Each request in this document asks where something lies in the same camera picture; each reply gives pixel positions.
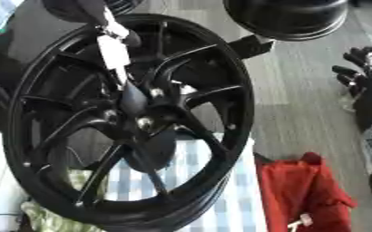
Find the red fabric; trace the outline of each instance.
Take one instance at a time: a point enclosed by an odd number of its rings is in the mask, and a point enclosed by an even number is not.
[[[356,203],[334,180],[326,162],[315,153],[295,161],[280,160],[260,168],[269,232],[287,232],[288,224],[309,213],[310,227],[298,232],[349,232],[348,207]]]

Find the floor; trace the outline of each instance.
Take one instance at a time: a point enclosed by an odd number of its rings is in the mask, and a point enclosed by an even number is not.
[[[220,0],[147,1],[139,12],[186,18],[225,40],[249,34],[226,15]],[[372,4],[351,10],[334,34],[304,43],[278,43],[272,53],[246,61],[256,93],[256,151],[271,159],[298,158],[306,151],[325,157],[341,187],[357,200],[354,232],[372,231],[372,194],[353,115],[338,102],[342,87],[331,66],[351,47],[372,45]]]

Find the wheel rim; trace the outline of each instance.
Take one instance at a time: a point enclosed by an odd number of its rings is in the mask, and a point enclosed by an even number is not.
[[[104,88],[104,91],[110,91],[108,89],[111,86],[109,82],[113,82],[113,79],[109,79],[111,75],[100,68],[100,57],[89,52],[96,51],[94,45],[95,36],[98,32],[95,29],[84,27],[51,45],[26,72],[22,83],[15,92],[9,111],[8,128],[5,133],[6,157],[11,170],[28,194],[42,206],[63,217],[104,228],[125,228],[128,231],[131,231],[131,229],[143,231],[162,227],[162,225],[167,225],[167,227],[173,229],[179,228],[190,223],[215,202],[227,182],[231,168],[245,145],[253,121],[253,94],[250,78],[241,61],[225,42],[217,35],[194,23],[156,14],[132,14],[122,16],[120,20],[124,25],[138,32],[144,39],[145,47],[130,51],[133,64],[129,67],[129,72],[133,74],[133,83],[144,92],[153,89],[152,86],[159,86],[159,89],[164,91],[164,94],[167,94],[169,96],[167,98],[170,99],[164,101],[164,107],[158,104],[158,108],[148,108],[146,114],[150,113],[149,116],[154,118],[153,114],[158,111],[160,115],[162,113],[163,115],[170,115],[176,120],[186,118],[186,122],[176,121],[175,124],[186,124],[192,131],[199,134],[200,138],[204,139],[211,150],[214,150],[213,153],[217,155],[213,154],[207,166],[196,176],[170,192],[162,187],[162,182],[156,179],[156,175],[149,173],[149,176],[154,179],[153,184],[157,192],[160,194],[155,198],[142,199],[136,202],[112,202],[102,199],[95,201],[93,185],[89,183],[86,185],[88,191],[77,191],[66,185],[61,171],[58,170],[59,167],[54,163],[49,164],[50,161],[46,157],[52,152],[41,150],[50,145],[56,148],[59,146],[55,145],[54,141],[46,142],[52,140],[56,129],[60,125],[69,124],[69,121],[75,121],[89,111],[100,112],[100,108],[98,108],[100,104],[102,105],[101,108],[110,110],[109,107],[111,107],[113,99],[98,101],[96,110],[89,103],[91,101],[83,103],[83,101],[73,101],[71,99],[72,102],[80,102],[79,107],[74,105],[74,108],[79,110],[66,117],[64,115],[59,116],[59,111],[71,110],[72,104],[66,103],[66,101],[43,99],[45,94],[38,94],[37,92],[52,92],[49,90],[52,89],[52,86],[49,87],[52,85],[49,84],[51,79],[49,76],[52,76],[52,71],[55,67],[60,66],[61,61],[62,64],[69,63],[69,66],[72,65],[74,68],[78,67],[92,72],[95,70],[101,76],[104,75],[100,79],[105,82],[104,87],[106,88]],[[148,42],[146,43],[147,38],[152,38],[151,34],[155,34],[153,38],[158,45],[149,46]],[[152,54],[148,53],[147,48],[152,48],[154,52]],[[88,63],[89,60],[86,60],[86,56],[90,53],[92,53],[92,59]],[[154,70],[151,72],[151,69],[144,69],[143,67],[153,67]],[[195,72],[197,74],[194,75],[194,80],[191,77],[185,78],[185,76],[192,76],[191,73]],[[144,75],[150,75],[151,73],[153,74],[152,78],[145,78]],[[210,76],[215,74],[216,78],[202,80],[201,75],[208,73]],[[166,82],[170,77],[171,80],[176,82]],[[179,97],[179,82],[181,84],[187,83],[197,91],[190,93],[187,97],[184,94]],[[60,93],[59,89],[61,88],[56,88],[56,95],[66,96],[65,93]],[[219,113],[223,124],[225,124],[224,138],[221,142],[213,139],[212,134],[205,130],[204,126],[201,127],[202,124],[196,121],[192,113],[185,111],[185,109],[193,108],[204,102],[211,102],[218,111],[224,111],[223,114]],[[32,134],[29,131],[33,127],[30,117],[35,114],[42,114],[40,123],[37,123],[45,125],[41,126],[41,133],[45,139],[33,149],[33,138],[31,138]],[[52,119],[43,116],[50,114]],[[105,130],[103,127],[100,129],[98,126],[105,126],[106,123],[111,122],[94,115],[99,114],[93,114],[90,120],[86,119],[85,125],[73,124],[72,131],[88,126],[108,134],[109,129]],[[94,183],[100,183],[103,177],[108,174],[107,171],[112,168],[112,164],[121,160],[123,156],[128,156],[129,150],[134,147],[127,145],[120,147],[119,145],[122,144],[117,144],[116,147],[112,146],[110,150],[118,150],[118,153],[121,153],[122,156],[114,153],[110,159],[102,159],[101,163],[105,162],[105,169],[99,170],[102,173],[100,176],[93,176]]]

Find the blue and white checkered cloth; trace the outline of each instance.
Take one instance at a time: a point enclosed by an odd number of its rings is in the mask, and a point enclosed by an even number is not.
[[[180,232],[266,232],[259,183],[253,156],[254,140],[245,150],[230,175],[218,201],[203,216]],[[203,140],[181,140],[171,165],[160,171],[167,189],[174,189],[198,173],[210,159],[210,149]],[[146,174],[117,164],[109,175],[106,199],[139,200],[156,192]]]

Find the hand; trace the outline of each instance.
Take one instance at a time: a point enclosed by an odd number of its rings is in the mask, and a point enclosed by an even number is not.
[[[372,125],[372,47],[352,48],[344,54],[344,59],[359,67],[362,72],[342,66],[333,66],[339,82],[348,87],[355,98],[353,108],[361,130]]]

